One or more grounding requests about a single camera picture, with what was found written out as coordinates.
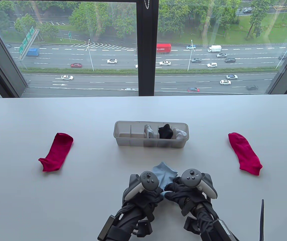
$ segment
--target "clear plastic container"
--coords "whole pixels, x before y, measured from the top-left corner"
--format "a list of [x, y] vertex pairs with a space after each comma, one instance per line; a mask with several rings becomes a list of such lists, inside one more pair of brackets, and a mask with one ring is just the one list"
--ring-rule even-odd
[[[145, 125], [150, 125], [156, 139], [145, 138]], [[187, 133], [185, 140], [159, 139], [158, 128], [169, 124], [170, 128], [177, 127]], [[170, 122], [126, 122], [118, 121], [115, 123], [113, 136], [119, 146], [127, 147], [159, 147], [159, 148], [183, 148], [189, 139], [188, 125], [185, 123]]]

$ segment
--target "window frame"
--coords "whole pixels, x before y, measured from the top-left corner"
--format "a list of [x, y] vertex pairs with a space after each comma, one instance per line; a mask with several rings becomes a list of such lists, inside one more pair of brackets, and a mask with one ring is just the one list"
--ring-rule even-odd
[[[138, 92], [139, 96], [154, 96], [159, 0], [150, 0], [148, 9], [145, 6], [145, 0], [93, 0], [92, 2], [136, 3]], [[0, 56], [0, 95], [3, 98], [21, 97], [28, 85], [1, 39]], [[266, 94], [287, 94], [287, 61], [282, 64]]]

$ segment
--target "white table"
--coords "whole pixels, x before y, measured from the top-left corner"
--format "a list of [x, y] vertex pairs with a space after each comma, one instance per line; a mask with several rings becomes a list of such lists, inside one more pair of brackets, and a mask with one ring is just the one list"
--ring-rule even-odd
[[[184, 122], [190, 138], [183, 149], [119, 147], [118, 120]], [[62, 169], [45, 174], [38, 158], [57, 132], [74, 144]], [[259, 156], [259, 177], [239, 170], [231, 132]], [[241, 241], [259, 238], [262, 198], [265, 240], [287, 240], [287, 95], [228, 95], [0, 99], [0, 241], [94, 241], [130, 174], [161, 161], [210, 173], [214, 209]], [[131, 240], [200, 240], [176, 204], [164, 200], [154, 215], [153, 233]]]

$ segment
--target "blue truck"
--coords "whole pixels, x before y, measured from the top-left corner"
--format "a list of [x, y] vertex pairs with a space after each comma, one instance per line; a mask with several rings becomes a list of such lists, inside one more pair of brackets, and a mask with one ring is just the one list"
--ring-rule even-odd
[[27, 52], [26, 56], [38, 56], [40, 53], [39, 53], [39, 49], [38, 48], [35, 48], [35, 47], [31, 47], [29, 49], [29, 51]]

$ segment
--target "hedge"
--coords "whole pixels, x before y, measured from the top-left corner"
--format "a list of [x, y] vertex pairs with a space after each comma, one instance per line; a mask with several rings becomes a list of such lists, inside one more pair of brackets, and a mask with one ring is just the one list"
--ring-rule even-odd
[[[59, 68], [28, 68], [22, 69], [24, 73], [38, 73], [38, 74], [86, 74], [86, 75], [138, 75], [137, 69], [59, 69]], [[223, 69], [156, 69], [157, 75], [191, 75], [191, 74], [236, 74], [236, 73], [265, 73], [277, 72], [279, 68], [275, 67], [262, 67], [262, 68], [223, 68]]]

